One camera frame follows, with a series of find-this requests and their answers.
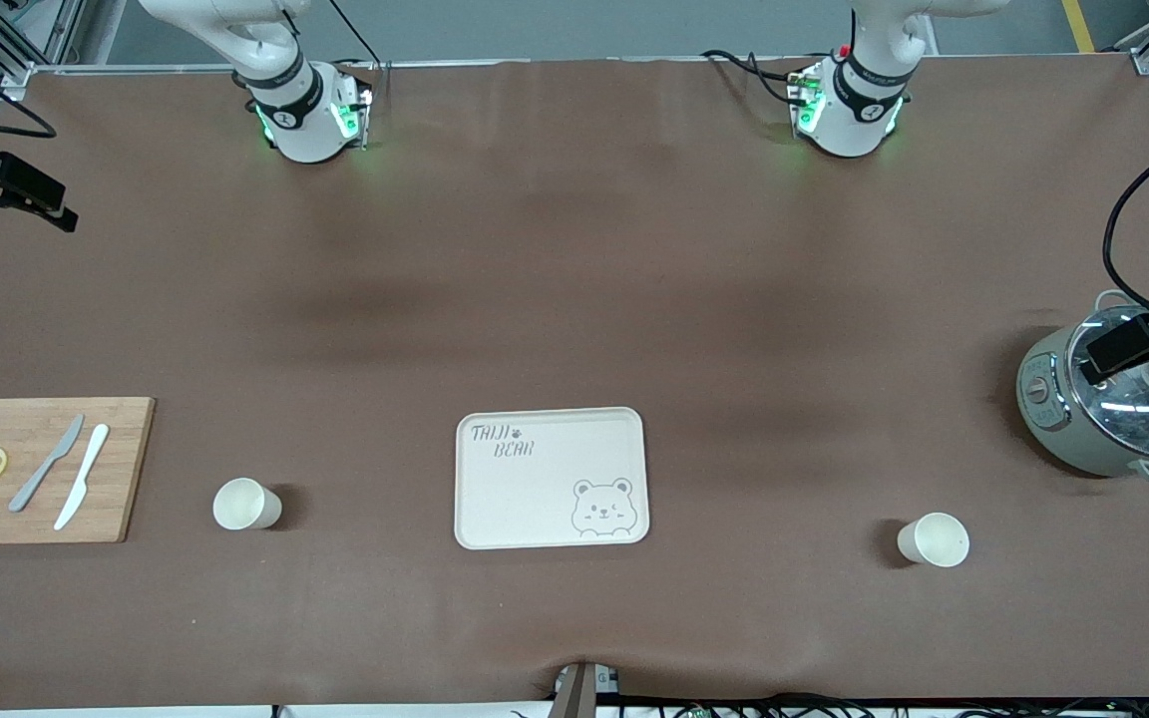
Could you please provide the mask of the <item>beige bear print tray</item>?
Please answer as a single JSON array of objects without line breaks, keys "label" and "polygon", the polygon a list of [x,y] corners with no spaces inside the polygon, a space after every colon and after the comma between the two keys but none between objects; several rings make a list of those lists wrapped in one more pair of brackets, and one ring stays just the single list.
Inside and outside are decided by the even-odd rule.
[{"label": "beige bear print tray", "polygon": [[460,420],[453,535],[462,548],[632,545],[648,532],[643,422],[629,406]]}]

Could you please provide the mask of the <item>brown tablecloth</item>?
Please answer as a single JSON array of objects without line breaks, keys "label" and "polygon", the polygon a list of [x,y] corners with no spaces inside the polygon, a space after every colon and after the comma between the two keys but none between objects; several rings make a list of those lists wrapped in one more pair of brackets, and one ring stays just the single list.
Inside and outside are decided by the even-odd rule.
[{"label": "brown tablecloth", "polygon": [[[390,74],[367,150],[226,74],[38,76],[63,233],[0,213],[0,397],[151,396],[128,536],[0,546],[0,709],[1149,698],[1149,482],[1054,464],[1021,355],[1149,165],[1115,55],[930,59],[867,159],[702,61]],[[468,550],[470,414],[629,406],[650,532]],[[224,482],[272,528],[211,516]],[[966,527],[957,568],[899,531]]]}]

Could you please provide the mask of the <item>grey plastic knife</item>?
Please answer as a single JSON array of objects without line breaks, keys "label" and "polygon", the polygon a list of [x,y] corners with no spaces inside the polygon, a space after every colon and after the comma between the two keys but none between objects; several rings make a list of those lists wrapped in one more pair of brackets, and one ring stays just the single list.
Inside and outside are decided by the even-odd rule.
[{"label": "grey plastic knife", "polygon": [[84,414],[78,414],[74,417],[72,423],[70,423],[67,432],[60,438],[51,454],[43,461],[40,468],[36,470],[36,472],[28,479],[26,482],[24,482],[22,487],[20,487],[17,494],[15,494],[11,499],[8,504],[9,514],[22,514],[22,511],[26,509],[29,502],[32,501],[36,492],[41,487],[47,474],[49,474],[51,469],[55,468],[59,461],[63,460],[64,456],[74,449],[74,445],[76,445],[83,426]]}]

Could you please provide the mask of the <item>white plastic knife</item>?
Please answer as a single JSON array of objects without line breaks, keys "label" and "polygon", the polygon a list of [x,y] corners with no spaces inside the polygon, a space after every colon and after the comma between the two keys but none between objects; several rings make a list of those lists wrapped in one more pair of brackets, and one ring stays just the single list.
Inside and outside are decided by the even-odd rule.
[{"label": "white plastic knife", "polygon": [[111,429],[108,424],[99,424],[99,426],[93,429],[86,450],[84,450],[78,473],[76,479],[74,479],[74,486],[70,487],[70,494],[52,526],[55,532],[62,531],[72,522],[77,510],[80,509],[83,500],[86,499],[90,491],[88,479],[91,472],[95,468],[97,460],[99,460],[102,449],[105,449],[105,443],[108,441],[110,431]]}]

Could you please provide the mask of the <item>bamboo cutting board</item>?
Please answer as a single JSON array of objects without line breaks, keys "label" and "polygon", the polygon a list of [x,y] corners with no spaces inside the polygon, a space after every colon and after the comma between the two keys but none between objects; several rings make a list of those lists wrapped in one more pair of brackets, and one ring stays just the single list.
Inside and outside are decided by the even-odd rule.
[{"label": "bamboo cutting board", "polygon": [[[8,469],[0,476],[0,545],[123,540],[154,409],[155,401],[151,397],[0,399],[0,447],[9,456]],[[51,469],[26,509],[9,514],[11,499],[40,468],[78,414],[84,414],[84,426],[74,449]],[[55,532],[52,526],[99,424],[108,424],[111,431],[91,472],[87,496],[72,522]]]}]

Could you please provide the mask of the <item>white IKEA cup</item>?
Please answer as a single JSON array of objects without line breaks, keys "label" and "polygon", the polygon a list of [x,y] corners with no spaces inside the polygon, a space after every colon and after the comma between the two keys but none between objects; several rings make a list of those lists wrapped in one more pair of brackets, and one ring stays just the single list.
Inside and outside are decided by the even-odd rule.
[{"label": "white IKEA cup", "polygon": [[900,528],[899,553],[912,563],[957,568],[967,558],[971,541],[963,523],[949,514],[926,514]]},{"label": "white IKEA cup", "polygon": [[224,482],[211,501],[211,516],[221,528],[272,528],[282,518],[282,499],[250,478]]}]

